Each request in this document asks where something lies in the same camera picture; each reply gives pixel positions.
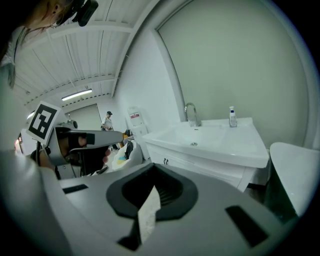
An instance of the faucet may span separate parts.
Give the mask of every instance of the faucet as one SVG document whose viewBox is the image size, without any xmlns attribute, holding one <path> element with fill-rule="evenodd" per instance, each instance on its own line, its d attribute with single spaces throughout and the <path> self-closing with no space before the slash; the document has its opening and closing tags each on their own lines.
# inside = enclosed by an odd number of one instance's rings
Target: faucet
<svg viewBox="0 0 320 256">
<path fill-rule="evenodd" d="M 188 113 L 187 113 L 187 109 L 188 109 L 189 106 L 193 107 L 193 111 L 194 111 L 194 118 L 193 119 L 190 119 L 189 116 L 188 116 Z M 186 117 L 188 118 L 188 122 L 189 122 L 189 125 L 191 127 L 193 127 L 193 126 L 201 126 L 201 121 L 198 118 L 196 107 L 195 107 L 195 105 L 193 103 L 191 103 L 191 102 L 187 103 L 185 105 L 184 112 L 186 113 Z"/>
</svg>

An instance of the person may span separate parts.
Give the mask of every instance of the person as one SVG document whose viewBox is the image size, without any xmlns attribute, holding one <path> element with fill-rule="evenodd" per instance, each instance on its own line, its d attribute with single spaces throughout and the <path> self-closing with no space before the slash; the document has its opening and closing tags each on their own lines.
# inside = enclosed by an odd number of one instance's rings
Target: person
<svg viewBox="0 0 320 256">
<path fill-rule="evenodd" d="M 11 62 L 14 64 L 17 47 L 22 44 L 26 35 L 33 31 L 43 32 L 46 28 L 57 27 L 70 18 L 76 10 L 77 4 L 83 0 L 30 0 L 19 2 L 20 8 L 17 18 L 4 30 L 0 40 L 1 66 Z"/>
<path fill-rule="evenodd" d="M 19 8 L 16 8 L 15 19 L 11 22 L 4 22 L 5 15 L 0 17 L 4 26 L 3 35 L 0 37 L 0 102 L 3 108 L 0 110 L 0 118 L 8 120 L 10 116 L 15 116 L 14 125 L 1 125 L 1 151 L 10 150 L 18 134 L 26 123 L 26 109 L 16 99 L 13 88 L 15 85 L 15 58 L 18 46 L 24 40 L 26 33 L 35 30 L 41 32 L 48 27 L 57 27 L 62 25 L 72 17 L 84 3 L 84 0 L 29 0 L 19 2 Z M 4 10 L 13 8 L 10 1 L 5 1 L 2 5 Z M 81 147 L 87 145 L 87 140 L 78 137 L 78 144 Z M 59 140 L 61 154 L 64 157 L 69 155 L 68 138 Z M 105 152 L 102 159 L 104 163 L 108 161 L 110 150 Z M 55 170 L 48 156 L 43 150 L 39 154 L 39 165 Z"/>
<path fill-rule="evenodd" d="M 112 126 L 112 121 L 111 121 L 111 119 L 110 119 L 111 116 L 112 116 L 111 111 L 108 111 L 108 112 L 106 113 L 105 118 L 102 120 L 102 123 L 101 123 L 101 130 L 102 130 L 102 131 L 113 131 L 113 130 L 114 130 L 114 128 L 113 128 L 113 126 Z M 112 148 L 113 148 L 114 150 L 118 150 L 118 147 L 117 147 L 116 144 L 113 144 L 113 145 L 112 145 Z"/>
</svg>

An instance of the soap dispenser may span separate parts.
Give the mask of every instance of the soap dispenser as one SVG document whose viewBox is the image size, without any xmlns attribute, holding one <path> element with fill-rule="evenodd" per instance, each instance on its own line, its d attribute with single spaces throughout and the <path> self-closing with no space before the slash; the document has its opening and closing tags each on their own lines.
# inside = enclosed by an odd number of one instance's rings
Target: soap dispenser
<svg viewBox="0 0 320 256">
<path fill-rule="evenodd" d="M 238 122 L 237 122 L 237 117 L 235 114 L 234 106 L 230 106 L 230 116 L 229 116 L 229 124 L 230 127 L 237 127 Z"/>
</svg>

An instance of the sign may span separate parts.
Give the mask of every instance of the sign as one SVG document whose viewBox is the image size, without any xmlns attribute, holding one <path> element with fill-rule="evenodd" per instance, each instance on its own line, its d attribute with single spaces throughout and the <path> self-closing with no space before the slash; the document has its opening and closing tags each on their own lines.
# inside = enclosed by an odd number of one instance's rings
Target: sign
<svg viewBox="0 0 320 256">
<path fill-rule="evenodd" d="M 133 113 L 130 115 L 130 118 L 133 119 L 133 118 L 138 118 L 140 115 L 139 113 Z"/>
<path fill-rule="evenodd" d="M 59 107 L 41 101 L 26 132 L 35 140 L 47 145 L 60 111 Z"/>
</svg>

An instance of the cable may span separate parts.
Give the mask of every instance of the cable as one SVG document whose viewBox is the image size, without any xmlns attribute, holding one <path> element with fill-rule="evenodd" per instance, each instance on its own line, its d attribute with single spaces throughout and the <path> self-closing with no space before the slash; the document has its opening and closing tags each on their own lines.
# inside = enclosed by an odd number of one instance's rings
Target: cable
<svg viewBox="0 0 320 256">
<path fill-rule="evenodd" d="M 40 166 L 40 145 L 40 141 L 37 141 L 35 150 L 35 162 L 38 166 Z"/>
<path fill-rule="evenodd" d="M 71 164 L 70 164 L 70 166 L 71 166 L 71 170 L 72 170 L 72 172 L 73 172 L 73 175 L 74 175 L 74 177 L 76 178 L 77 176 L 76 176 L 75 170 L 74 170 L 74 168 L 72 167 Z"/>
<path fill-rule="evenodd" d="M 108 14 L 109 14 L 109 11 L 111 9 L 111 6 L 112 6 L 112 3 L 114 2 L 114 0 L 111 1 L 110 5 L 109 5 L 109 9 L 108 9 L 108 12 L 106 13 L 106 17 L 105 17 L 105 21 L 107 21 L 108 19 Z M 104 39 L 104 31 L 102 31 L 102 37 L 101 37 L 101 44 L 100 44 L 100 58 L 99 58 L 99 75 L 101 75 L 101 47 L 102 47 L 102 41 Z"/>
</svg>

